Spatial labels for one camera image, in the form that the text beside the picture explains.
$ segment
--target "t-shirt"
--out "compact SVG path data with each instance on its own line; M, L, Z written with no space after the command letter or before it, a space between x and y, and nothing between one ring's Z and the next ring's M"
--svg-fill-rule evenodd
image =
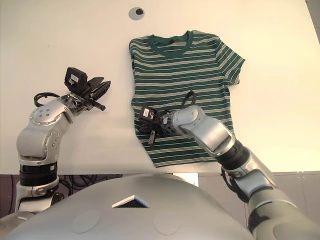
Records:
M139 132L139 114L149 106L160 113L179 110L190 90L195 105L219 119L232 132L229 86L239 83L244 59L224 44L217 35L197 30L182 36L163 38L143 36L131 40L129 50L134 76L135 134L155 167L213 162L194 140L185 136L159 137L148 145L150 135ZM186 102L187 107L192 97Z

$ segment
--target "round hole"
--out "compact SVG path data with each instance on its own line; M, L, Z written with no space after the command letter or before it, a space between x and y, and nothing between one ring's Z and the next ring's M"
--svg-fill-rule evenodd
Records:
M144 17L145 11L141 7L133 7L129 11L129 17L132 20L140 20Z

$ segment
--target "label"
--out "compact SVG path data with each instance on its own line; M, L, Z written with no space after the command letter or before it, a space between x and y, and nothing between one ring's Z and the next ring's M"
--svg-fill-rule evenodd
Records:
M167 124L167 123L168 123L168 117L165 116L165 117L163 118L162 123L163 123L163 124Z
M149 109L145 108L144 111L143 111L143 116L147 118L148 114L149 114L149 111L150 111Z
M79 81L79 78L77 78L75 75L71 74L70 77L73 81L75 81L76 83Z

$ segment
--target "shirt sleeve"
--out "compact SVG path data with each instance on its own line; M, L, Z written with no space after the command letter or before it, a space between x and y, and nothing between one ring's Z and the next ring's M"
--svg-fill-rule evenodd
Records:
M245 59L229 48L220 38L217 40L216 46L216 60L228 86L238 84L239 73Z

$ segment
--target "floor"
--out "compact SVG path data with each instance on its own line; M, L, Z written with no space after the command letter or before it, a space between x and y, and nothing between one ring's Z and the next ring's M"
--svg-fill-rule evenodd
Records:
M309 0L307 6L320 42L320 0ZM285 191L298 207L320 225L320 171L278 172L275 173L275 176L278 187ZM12 208L15 203L15 186L18 180L18 176L14 175ZM9 212L12 196L11 186L11 176L0 175L0 218ZM247 225L249 216L246 204L226 187L220 174L199 174L199 187L212 195L240 223L244 226ZM67 189L63 186L59 191L66 196L68 195Z

